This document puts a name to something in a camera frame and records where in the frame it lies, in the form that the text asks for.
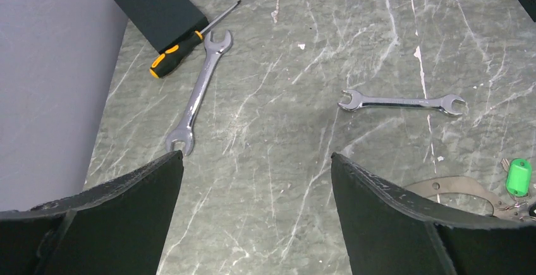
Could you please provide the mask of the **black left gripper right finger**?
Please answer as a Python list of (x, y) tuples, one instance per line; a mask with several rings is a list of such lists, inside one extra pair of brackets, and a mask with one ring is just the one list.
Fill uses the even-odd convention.
[(331, 156), (353, 274), (534, 274), (535, 223), (433, 202)]

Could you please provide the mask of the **large metal keyring with chain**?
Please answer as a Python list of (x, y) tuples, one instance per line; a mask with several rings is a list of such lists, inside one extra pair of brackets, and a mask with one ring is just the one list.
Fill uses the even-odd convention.
[(497, 194), (487, 190), (476, 179), (468, 176), (431, 178), (407, 185), (405, 188), (425, 198), (437, 198), (442, 194), (452, 193), (480, 198), (491, 205), (492, 212), (489, 216), (520, 222), (535, 220), (535, 216), (530, 215), (532, 210), (525, 200), (526, 197), (522, 197), (519, 200), (515, 199), (515, 203), (508, 204)]

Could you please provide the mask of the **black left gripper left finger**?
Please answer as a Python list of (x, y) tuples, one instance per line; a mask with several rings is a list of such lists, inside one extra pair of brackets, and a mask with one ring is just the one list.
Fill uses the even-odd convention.
[(77, 195), (1, 213), (2, 274), (155, 274), (184, 173), (173, 151)]

